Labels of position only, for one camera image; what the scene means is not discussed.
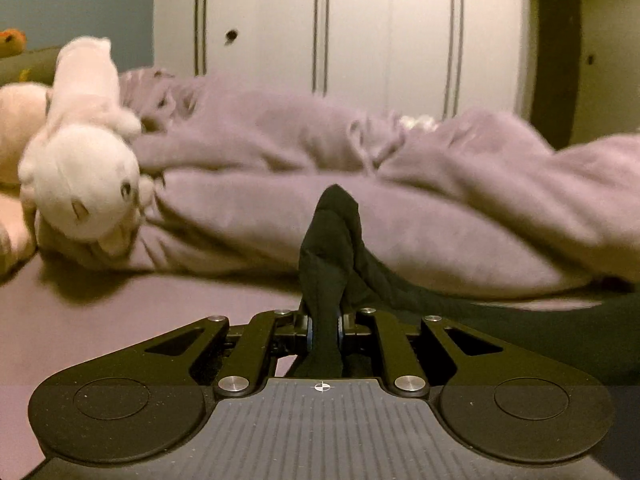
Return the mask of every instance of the metal handle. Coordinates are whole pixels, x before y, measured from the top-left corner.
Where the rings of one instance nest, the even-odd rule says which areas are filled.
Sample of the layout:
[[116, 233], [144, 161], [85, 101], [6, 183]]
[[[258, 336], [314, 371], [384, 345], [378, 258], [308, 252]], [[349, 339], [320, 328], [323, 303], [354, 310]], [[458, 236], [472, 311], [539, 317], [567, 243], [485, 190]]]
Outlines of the metal handle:
[[329, 83], [329, 0], [325, 0], [324, 6], [324, 89], [322, 95], [326, 95]]
[[444, 110], [442, 120], [447, 118], [449, 113], [449, 99], [451, 94], [451, 69], [453, 65], [453, 33], [456, 26], [456, 0], [451, 0], [449, 13], [449, 59], [447, 60], [447, 84], [444, 91]]
[[207, 0], [202, 0], [202, 75], [207, 73]]
[[200, 61], [199, 61], [199, 49], [198, 49], [198, 7], [200, 0], [194, 0], [193, 2], [193, 73], [194, 75], [200, 75]]
[[311, 60], [311, 93], [316, 93], [318, 86], [318, 0], [314, 0], [314, 44]]
[[458, 114], [460, 103], [460, 78], [462, 77], [462, 56], [465, 51], [465, 0], [460, 0], [460, 38], [458, 47], [458, 74], [456, 75], [456, 97], [453, 103], [453, 116]]

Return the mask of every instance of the bed sheet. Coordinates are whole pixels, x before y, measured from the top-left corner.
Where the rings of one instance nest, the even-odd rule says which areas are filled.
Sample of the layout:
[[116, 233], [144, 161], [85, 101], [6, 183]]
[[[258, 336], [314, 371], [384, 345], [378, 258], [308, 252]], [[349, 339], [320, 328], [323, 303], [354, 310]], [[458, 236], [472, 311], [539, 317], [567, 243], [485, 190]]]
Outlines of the bed sheet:
[[244, 324], [299, 302], [295, 282], [132, 277], [36, 256], [0, 286], [0, 479], [18, 480], [44, 457], [27, 406], [50, 375], [213, 314]]

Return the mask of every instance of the circular pad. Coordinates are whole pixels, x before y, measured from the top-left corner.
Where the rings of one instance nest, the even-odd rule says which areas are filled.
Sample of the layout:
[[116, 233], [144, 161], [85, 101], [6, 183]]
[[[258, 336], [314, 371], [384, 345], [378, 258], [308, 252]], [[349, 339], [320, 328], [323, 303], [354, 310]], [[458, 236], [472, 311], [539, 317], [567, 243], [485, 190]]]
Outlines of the circular pad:
[[142, 460], [183, 441], [206, 415], [201, 388], [174, 381], [54, 376], [31, 396], [29, 420], [47, 455], [90, 464]]
[[86, 416], [116, 420], [139, 412], [149, 401], [149, 390], [131, 379], [98, 379], [78, 390], [74, 403]]
[[438, 400], [450, 432], [476, 451], [510, 463], [549, 465], [589, 452], [609, 430], [612, 405], [603, 386], [542, 377], [497, 383], [449, 381]]
[[495, 389], [495, 403], [523, 420], [545, 420], [569, 407], [569, 396], [557, 384], [542, 379], [512, 379]]

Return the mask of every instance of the lavender blanket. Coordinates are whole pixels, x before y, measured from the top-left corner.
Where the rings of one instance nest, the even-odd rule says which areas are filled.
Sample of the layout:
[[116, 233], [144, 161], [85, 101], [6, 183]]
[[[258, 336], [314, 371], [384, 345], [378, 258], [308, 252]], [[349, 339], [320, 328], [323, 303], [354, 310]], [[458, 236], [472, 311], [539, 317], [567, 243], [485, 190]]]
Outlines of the lavender blanket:
[[360, 204], [367, 247], [405, 279], [486, 299], [540, 296], [601, 275], [640, 280], [640, 137], [560, 152], [507, 113], [435, 132], [329, 100], [213, 74], [122, 75], [156, 177], [130, 253], [111, 259], [36, 222], [38, 243], [94, 269], [295, 272], [325, 188]]

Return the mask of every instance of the beige plush toy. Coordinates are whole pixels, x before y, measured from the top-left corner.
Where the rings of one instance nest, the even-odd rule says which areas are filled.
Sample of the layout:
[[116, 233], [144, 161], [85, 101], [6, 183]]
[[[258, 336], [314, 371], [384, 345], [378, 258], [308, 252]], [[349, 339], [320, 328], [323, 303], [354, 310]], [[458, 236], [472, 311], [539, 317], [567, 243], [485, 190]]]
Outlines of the beige plush toy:
[[0, 87], [0, 276], [35, 252], [19, 199], [18, 162], [45, 124], [48, 91], [38, 83]]

